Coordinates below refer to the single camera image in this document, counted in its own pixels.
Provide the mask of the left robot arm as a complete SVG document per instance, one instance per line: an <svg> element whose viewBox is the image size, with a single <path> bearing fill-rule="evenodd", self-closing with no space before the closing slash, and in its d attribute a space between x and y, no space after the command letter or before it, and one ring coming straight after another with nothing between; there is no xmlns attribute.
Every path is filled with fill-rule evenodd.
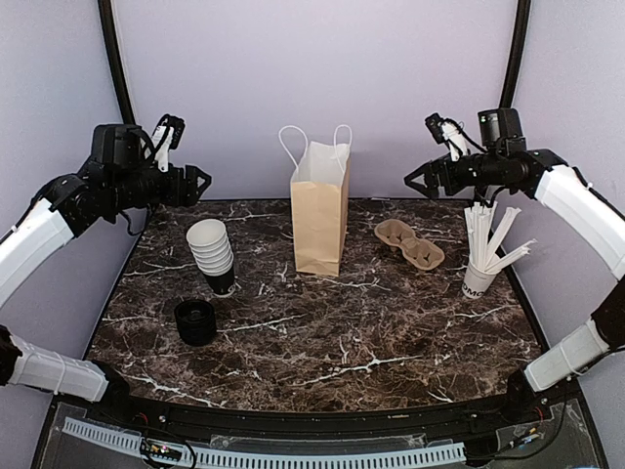
<svg viewBox="0 0 625 469"><path fill-rule="evenodd" d="M195 166L170 163L184 130L184 121L170 114L152 134L133 124L97 126L81 168L44 185L2 237L1 300L7 302L49 257L100 219L113 224L130 209L196 204L212 178ZM7 327L1 329L1 383L99 403L117 426L138 417L137 403L124 394L127 384L114 370L35 346Z"/></svg>

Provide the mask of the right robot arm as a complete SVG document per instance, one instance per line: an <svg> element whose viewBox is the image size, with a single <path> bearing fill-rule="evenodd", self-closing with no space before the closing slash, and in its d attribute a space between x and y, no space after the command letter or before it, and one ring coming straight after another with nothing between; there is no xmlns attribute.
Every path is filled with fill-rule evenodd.
<svg viewBox="0 0 625 469"><path fill-rule="evenodd" d="M579 170L549 149L526 146L518 112L513 108L479 113L481 142L473 144L459 124L434 113L425 124L446 155L404 178L404 183L434 199L465 188L495 186L523 192L559 215L604 260L617 283L590 318L556 346L515 373L514 389L498 404L498 414L518 424L534 411L536 396L603 357L624 348L624 216L587 183Z"/></svg>

